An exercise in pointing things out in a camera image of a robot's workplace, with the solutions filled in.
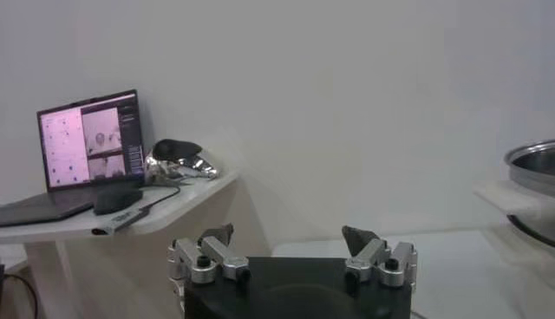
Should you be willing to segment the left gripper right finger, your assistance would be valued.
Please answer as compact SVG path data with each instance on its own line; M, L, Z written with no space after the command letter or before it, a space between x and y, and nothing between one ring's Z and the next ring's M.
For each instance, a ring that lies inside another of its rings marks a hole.
M358 289L374 279L393 289L415 288L418 252L413 244L399 242L391 248L374 232L347 225L342 227L342 234L350 253L344 274L348 289Z

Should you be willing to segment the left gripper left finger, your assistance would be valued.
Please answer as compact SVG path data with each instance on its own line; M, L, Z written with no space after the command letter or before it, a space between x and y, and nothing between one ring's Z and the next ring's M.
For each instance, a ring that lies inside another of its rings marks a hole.
M237 285L248 284L251 279L249 259L229 247L233 233L233 225L226 224L205 230L195 241L174 239L167 248L169 280L176 285L183 285L185 281L207 285L214 283L221 271L224 279Z

